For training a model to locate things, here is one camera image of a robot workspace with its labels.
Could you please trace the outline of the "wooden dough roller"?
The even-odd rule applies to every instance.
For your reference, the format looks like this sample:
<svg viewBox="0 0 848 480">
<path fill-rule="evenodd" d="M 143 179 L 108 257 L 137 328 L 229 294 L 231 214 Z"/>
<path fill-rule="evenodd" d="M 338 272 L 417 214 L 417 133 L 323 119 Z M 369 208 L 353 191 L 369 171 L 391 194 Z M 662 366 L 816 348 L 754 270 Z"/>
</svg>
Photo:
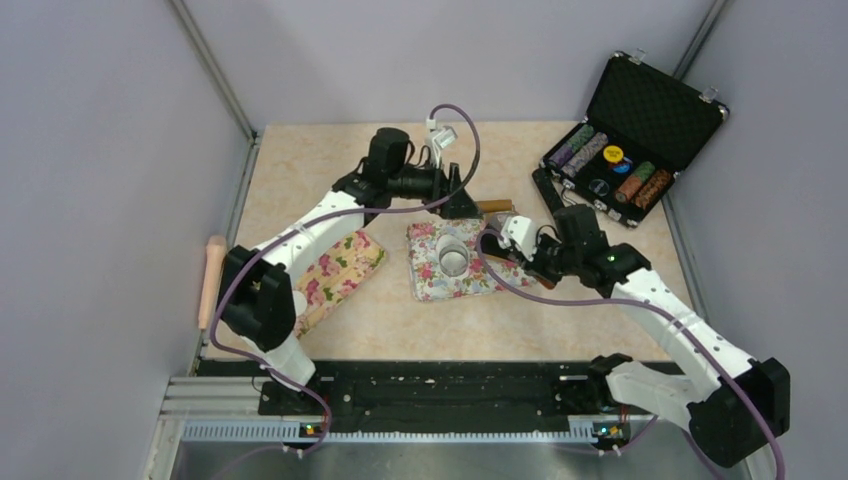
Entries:
<svg viewBox="0 0 848 480">
<path fill-rule="evenodd" d="M 494 230 L 501 230 L 517 214 L 513 202 L 509 199 L 481 200 L 477 202 L 477 206 L 483 213 L 483 220 Z"/>
</svg>

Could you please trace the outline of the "floral tray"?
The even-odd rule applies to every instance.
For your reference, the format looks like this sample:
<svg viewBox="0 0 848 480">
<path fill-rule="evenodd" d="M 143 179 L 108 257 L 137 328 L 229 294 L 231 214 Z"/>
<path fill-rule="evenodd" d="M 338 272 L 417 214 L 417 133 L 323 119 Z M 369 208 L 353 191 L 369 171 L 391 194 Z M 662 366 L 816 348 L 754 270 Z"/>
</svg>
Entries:
<svg viewBox="0 0 848 480">
<path fill-rule="evenodd" d="M 407 227 L 409 272 L 412 292 L 417 300 L 433 302 L 502 291 L 504 287 L 488 273 L 487 267 L 516 288 L 527 288 L 537 283 L 511 263 L 481 260 L 475 250 L 475 241 L 484 226 L 482 220 L 435 220 L 416 222 Z M 462 278 L 445 276 L 437 264 L 436 243 L 445 234 L 457 237 L 469 250 L 471 263 L 467 275 Z"/>
</svg>

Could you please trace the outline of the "metal spatula wooden handle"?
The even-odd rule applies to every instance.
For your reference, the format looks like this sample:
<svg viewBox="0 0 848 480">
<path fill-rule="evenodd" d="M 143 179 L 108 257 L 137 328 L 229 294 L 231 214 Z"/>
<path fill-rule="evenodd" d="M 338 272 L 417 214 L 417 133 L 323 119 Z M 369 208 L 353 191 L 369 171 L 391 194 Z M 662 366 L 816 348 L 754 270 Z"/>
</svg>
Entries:
<svg viewBox="0 0 848 480">
<path fill-rule="evenodd" d="M 562 279 L 551 252 L 542 248 L 532 261 L 526 261 L 519 253 L 512 253 L 499 246 L 494 234 L 482 234 L 482 253 L 497 260 L 513 264 L 526 276 L 539 281 L 545 288 L 553 289 Z"/>
</svg>

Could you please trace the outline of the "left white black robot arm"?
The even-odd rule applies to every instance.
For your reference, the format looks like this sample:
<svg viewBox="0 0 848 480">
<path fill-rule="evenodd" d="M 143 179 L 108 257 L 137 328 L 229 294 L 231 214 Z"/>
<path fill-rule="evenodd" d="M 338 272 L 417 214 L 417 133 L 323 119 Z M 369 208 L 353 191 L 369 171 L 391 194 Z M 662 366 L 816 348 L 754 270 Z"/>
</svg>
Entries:
<svg viewBox="0 0 848 480">
<path fill-rule="evenodd" d="M 283 401 L 297 413 L 319 404 L 314 363 L 302 349 L 294 283 L 330 247 L 380 215 L 394 214 L 393 200 L 421 201 L 421 210 L 442 218 L 475 218 L 481 212 L 465 191 L 469 176 L 457 164 L 442 165 L 443 150 L 458 138 L 451 126 L 429 121 L 422 148 L 424 163 L 410 161 L 409 135 L 382 127 L 370 140 L 357 167 L 338 179 L 318 204 L 277 236 L 248 250 L 232 248 L 224 271 L 210 339 L 218 349 L 216 327 L 224 322 L 246 344 L 242 356 L 256 361 L 283 387 Z"/>
</svg>

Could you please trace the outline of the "black microphone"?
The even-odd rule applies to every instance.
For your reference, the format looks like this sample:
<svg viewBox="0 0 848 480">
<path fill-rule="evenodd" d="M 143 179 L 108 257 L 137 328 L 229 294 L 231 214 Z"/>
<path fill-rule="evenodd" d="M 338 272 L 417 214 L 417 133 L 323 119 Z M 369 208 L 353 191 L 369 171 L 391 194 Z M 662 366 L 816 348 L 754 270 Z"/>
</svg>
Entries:
<svg viewBox="0 0 848 480">
<path fill-rule="evenodd" d="M 560 193 L 554 185 L 554 179 L 544 168 L 537 168 L 531 174 L 536 190 L 551 215 L 564 207 Z"/>
</svg>

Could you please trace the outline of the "green poker chip stack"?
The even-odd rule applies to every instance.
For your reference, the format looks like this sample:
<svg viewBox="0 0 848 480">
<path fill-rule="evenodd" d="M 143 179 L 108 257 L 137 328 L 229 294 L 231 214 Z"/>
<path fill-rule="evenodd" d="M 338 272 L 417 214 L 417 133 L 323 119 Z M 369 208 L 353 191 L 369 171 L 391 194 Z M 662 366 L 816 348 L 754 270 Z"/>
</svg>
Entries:
<svg viewBox="0 0 848 480">
<path fill-rule="evenodd" d="M 656 170 L 657 167 L 651 162 L 641 163 L 615 191 L 614 199 L 619 203 L 631 201 Z"/>
</svg>

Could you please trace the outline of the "blue poker chip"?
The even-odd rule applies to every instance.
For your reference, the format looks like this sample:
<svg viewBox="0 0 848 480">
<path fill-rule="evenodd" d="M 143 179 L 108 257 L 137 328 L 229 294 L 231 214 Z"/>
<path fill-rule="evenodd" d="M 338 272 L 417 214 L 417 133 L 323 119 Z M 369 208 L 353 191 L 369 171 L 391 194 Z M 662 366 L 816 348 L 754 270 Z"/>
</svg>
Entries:
<svg viewBox="0 0 848 480">
<path fill-rule="evenodd" d="M 611 170 L 617 174 L 626 174 L 633 169 L 633 162 L 628 158 L 623 158 L 621 161 L 613 164 Z"/>
</svg>

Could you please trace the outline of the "yellow dealer button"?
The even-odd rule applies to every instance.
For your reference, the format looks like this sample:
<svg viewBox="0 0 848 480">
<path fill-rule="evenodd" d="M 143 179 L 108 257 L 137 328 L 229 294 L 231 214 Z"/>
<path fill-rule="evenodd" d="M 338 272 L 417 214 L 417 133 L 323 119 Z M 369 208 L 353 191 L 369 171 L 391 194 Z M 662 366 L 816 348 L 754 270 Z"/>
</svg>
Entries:
<svg viewBox="0 0 848 480">
<path fill-rule="evenodd" d="M 603 158 L 610 164 L 620 163 L 624 158 L 623 149 L 617 145 L 607 145 L 603 149 Z"/>
</svg>

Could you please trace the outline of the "grey poker chip stack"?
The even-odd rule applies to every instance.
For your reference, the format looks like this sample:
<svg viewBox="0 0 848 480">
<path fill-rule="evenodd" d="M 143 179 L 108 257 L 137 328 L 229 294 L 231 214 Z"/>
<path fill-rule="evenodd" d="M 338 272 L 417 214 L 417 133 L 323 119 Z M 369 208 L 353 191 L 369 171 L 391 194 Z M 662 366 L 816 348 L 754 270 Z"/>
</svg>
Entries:
<svg viewBox="0 0 848 480">
<path fill-rule="evenodd" d="M 568 177 L 575 177 L 577 173 L 585 167 L 599 151 L 607 144 L 608 135 L 603 132 L 594 134 L 576 153 L 566 162 L 563 167 L 563 172 Z"/>
</svg>

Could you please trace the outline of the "purple poker chip stack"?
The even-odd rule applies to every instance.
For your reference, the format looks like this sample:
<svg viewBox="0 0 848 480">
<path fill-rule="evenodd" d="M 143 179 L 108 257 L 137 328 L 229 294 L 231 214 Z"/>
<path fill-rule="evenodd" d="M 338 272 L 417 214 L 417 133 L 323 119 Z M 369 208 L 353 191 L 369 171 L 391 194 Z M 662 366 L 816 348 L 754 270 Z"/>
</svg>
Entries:
<svg viewBox="0 0 848 480">
<path fill-rule="evenodd" d="M 591 125 L 582 124 L 557 147 L 545 161 L 545 164 L 561 169 L 592 138 L 595 130 Z"/>
</svg>

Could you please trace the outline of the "folded floral cloth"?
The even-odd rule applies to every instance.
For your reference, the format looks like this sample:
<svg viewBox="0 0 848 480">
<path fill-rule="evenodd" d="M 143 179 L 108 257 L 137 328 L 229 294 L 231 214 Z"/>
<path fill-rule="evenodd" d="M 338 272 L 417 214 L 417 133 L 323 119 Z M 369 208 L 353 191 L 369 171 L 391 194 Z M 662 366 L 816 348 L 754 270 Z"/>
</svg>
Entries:
<svg viewBox="0 0 848 480">
<path fill-rule="evenodd" d="M 306 270 L 295 291 L 306 300 L 297 317 L 298 339 L 315 329 L 357 292 L 387 259 L 387 250 L 364 231 L 356 231 L 334 244 Z"/>
</svg>

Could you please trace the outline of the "brown poker chip stack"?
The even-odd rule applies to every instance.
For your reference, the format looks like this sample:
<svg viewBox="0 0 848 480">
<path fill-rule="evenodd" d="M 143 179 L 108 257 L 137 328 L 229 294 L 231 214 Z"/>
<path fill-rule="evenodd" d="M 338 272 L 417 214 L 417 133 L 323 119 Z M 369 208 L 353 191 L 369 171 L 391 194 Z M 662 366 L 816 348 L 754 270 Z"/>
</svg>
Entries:
<svg viewBox="0 0 848 480">
<path fill-rule="evenodd" d="M 639 190 L 633 199 L 633 203 L 637 207 L 646 210 L 672 179 L 673 175 L 666 170 L 655 171 Z"/>
</svg>

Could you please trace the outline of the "black poker chip case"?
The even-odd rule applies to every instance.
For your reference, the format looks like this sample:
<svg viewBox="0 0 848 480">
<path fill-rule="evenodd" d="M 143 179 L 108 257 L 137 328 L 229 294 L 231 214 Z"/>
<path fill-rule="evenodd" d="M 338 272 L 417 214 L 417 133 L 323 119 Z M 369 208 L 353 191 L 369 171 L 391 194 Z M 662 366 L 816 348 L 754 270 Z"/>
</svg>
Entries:
<svg viewBox="0 0 848 480">
<path fill-rule="evenodd" d="M 712 88 L 699 91 L 648 65 L 641 55 L 616 51 L 607 60 L 583 119 L 541 157 L 538 168 L 553 177 L 564 205 L 572 192 L 612 220 L 636 228 L 728 120 L 730 110 L 716 96 Z M 621 147 L 633 169 L 613 172 L 613 164 L 603 158 L 607 145 L 575 177 L 546 165 L 547 157 L 582 124 L 591 125 L 595 134 L 607 134 L 607 145 Z M 627 203 L 614 199 L 615 191 L 643 162 L 673 175 L 646 210 L 633 203 L 637 194 Z"/>
</svg>

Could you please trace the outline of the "white round disc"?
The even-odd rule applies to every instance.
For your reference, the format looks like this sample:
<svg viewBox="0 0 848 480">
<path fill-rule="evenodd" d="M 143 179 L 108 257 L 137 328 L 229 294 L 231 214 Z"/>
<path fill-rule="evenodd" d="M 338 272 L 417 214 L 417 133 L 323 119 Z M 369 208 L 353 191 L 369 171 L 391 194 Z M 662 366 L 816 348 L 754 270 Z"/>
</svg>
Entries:
<svg viewBox="0 0 848 480">
<path fill-rule="evenodd" d="M 292 301 L 294 305 L 295 317 L 302 316 L 308 308 L 308 301 L 303 293 L 297 290 L 291 291 Z"/>
</svg>

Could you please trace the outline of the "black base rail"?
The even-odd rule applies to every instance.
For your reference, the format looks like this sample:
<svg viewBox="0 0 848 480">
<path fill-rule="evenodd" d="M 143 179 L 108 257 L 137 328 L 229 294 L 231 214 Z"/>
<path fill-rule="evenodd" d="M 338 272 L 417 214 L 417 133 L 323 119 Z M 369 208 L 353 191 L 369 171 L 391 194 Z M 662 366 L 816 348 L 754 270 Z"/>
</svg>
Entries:
<svg viewBox="0 0 848 480">
<path fill-rule="evenodd" d="M 274 383 L 254 361 L 204 359 L 202 377 L 244 375 L 261 418 L 296 422 L 300 436 L 565 433 L 580 417 L 650 417 L 602 393 L 587 361 L 318 360 L 313 396 Z"/>
</svg>

